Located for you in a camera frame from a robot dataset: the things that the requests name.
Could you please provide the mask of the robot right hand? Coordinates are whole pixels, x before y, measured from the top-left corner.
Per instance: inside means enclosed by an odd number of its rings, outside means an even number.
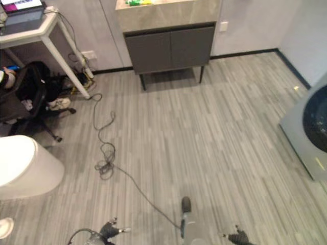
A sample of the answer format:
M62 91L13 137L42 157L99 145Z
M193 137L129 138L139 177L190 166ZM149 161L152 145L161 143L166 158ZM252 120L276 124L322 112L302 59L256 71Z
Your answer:
M218 231L217 234L219 237L225 238L233 244L238 245L254 245L254 243L250 242L247 233L239 226L235 225L236 233L223 233Z

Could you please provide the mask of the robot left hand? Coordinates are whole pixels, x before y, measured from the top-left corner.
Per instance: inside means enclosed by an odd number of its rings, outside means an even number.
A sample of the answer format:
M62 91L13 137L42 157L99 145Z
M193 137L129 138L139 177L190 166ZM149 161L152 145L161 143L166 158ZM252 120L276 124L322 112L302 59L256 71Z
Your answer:
M131 228L117 228L115 225L117 224L118 218L114 217L110 221L108 221L101 229L100 235L104 244L113 244L110 239L119 235L120 233L128 233L131 231Z

